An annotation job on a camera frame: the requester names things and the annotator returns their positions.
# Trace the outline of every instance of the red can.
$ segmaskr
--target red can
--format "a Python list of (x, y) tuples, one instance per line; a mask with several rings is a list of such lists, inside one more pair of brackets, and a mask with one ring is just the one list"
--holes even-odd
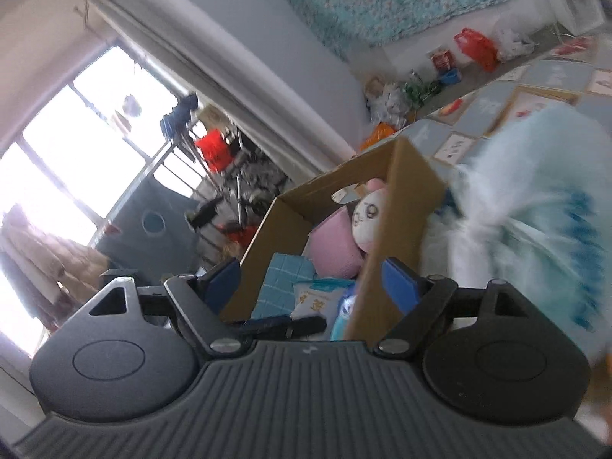
[(448, 48), (438, 48), (431, 54), (433, 66), (438, 71), (439, 75), (446, 74), (451, 69), (456, 67), (455, 57)]

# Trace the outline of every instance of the foam floor tile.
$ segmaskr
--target foam floor tile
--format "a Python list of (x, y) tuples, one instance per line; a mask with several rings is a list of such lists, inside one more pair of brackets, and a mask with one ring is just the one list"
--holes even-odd
[(586, 90), (612, 98), (612, 72), (596, 69)]
[(593, 66), (597, 69), (612, 70), (612, 35), (602, 34), (599, 36)]
[(482, 153), (482, 150), (487, 143), (489, 143), (488, 139), (480, 138), (476, 140), (476, 142), (470, 146), (469, 150), (461, 159), (461, 164), (466, 164), (469, 166), (472, 163), (472, 160)]
[(434, 170), (441, 181), (445, 183), (448, 182), (451, 176), (451, 171), (453, 170), (451, 166), (438, 162), (434, 159), (429, 159), (427, 162), (429, 162), (429, 166)]
[(597, 48), (597, 41), (595, 36), (578, 36), (550, 50), (549, 58), (591, 63)]
[(583, 94), (576, 110), (598, 121), (612, 135), (612, 97)]
[(519, 65), (515, 67), (510, 72), (507, 72), (503, 76), (497, 79), (497, 81), (518, 81), (521, 79), (525, 70), (527, 70), (528, 65)]
[(451, 134), (448, 126), (429, 119), (420, 119), (400, 131), (424, 157), (431, 157)]
[(435, 153), (433, 158), (451, 166), (459, 163), (476, 140), (460, 133), (452, 133), (446, 142)]
[(469, 104), (472, 103), (476, 96), (477, 91), (464, 94), (461, 98), (457, 98), (455, 101), (450, 102), (441, 109), (432, 112), (428, 118), (452, 126), (461, 118), (467, 107), (469, 107)]
[(513, 81), (496, 81), (482, 88), (453, 127), (454, 131), (473, 138), (485, 134), (506, 107), (515, 87)]
[(584, 91), (592, 74), (593, 66), (588, 63), (541, 60), (532, 64), (519, 82), (555, 90)]

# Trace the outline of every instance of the stuffed animal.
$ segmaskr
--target stuffed animal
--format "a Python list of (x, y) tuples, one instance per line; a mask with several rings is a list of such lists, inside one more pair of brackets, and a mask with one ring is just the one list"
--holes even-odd
[(387, 188), (380, 179), (372, 179), (367, 184), (368, 193), (355, 207), (353, 212), (353, 239), (357, 246), (369, 253), (374, 246), (374, 237), (387, 199)]

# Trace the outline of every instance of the screw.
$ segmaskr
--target screw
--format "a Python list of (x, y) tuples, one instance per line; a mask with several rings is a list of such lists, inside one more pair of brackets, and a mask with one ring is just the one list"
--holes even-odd
[(210, 348), (220, 354), (233, 354), (234, 352), (238, 352), (242, 348), (242, 345), (235, 339), (216, 339), (210, 344)]
[(378, 344), (378, 349), (385, 354), (398, 355), (407, 352), (410, 344), (402, 339), (386, 339)]

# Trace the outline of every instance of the white plastic bag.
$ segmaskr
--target white plastic bag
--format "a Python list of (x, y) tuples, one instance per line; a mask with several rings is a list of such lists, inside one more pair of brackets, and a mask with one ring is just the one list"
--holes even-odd
[(458, 218), (457, 207), (450, 191), (445, 202), (427, 218), (425, 234), (421, 240), (421, 276), (442, 274), (451, 277), (449, 272), (449, 236), (455, 229)]
[(511, 282), (590, 361), (612, 321), (612, 140), (559, 103), (507, 125), (451, 184), (464, 218), (449, 236), (449, 276)]
[(492, 39), (498, 47), (498, 60), (508, 62), (521, 55), (531, 55), (535, 42), (526, 32), (515, 15), (502, 15), (493, 26)]

